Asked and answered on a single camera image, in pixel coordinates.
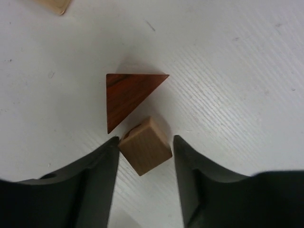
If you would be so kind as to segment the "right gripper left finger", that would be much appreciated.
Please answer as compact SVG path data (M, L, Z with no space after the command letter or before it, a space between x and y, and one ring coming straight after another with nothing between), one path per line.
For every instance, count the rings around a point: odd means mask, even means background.
M39 179L0 182L3 228L105 228L118 169L119 138Z

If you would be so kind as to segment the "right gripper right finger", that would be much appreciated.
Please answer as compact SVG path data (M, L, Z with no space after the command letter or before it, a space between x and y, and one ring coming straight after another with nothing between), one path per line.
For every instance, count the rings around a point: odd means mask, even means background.
M187 228L301 228L304 172L246 176L173 139L183 224Z

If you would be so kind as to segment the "light wooden cube block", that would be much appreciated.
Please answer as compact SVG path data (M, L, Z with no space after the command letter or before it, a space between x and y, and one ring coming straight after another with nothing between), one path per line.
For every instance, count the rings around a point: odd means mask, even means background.
M127 132L118 146L139 176L172 157L168 137L150 116Z

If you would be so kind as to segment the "reddish wooden triangle block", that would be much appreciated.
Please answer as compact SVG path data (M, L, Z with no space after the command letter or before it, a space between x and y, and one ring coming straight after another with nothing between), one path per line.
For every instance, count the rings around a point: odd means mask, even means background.
M107 74L107 132L111 133L168 77L168 74Z

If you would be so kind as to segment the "amber transparent plastic box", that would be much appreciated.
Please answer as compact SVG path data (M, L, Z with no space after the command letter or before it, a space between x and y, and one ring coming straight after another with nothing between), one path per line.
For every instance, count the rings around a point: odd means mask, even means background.
M36 2L61 16L66 12L72 0L36 0Z

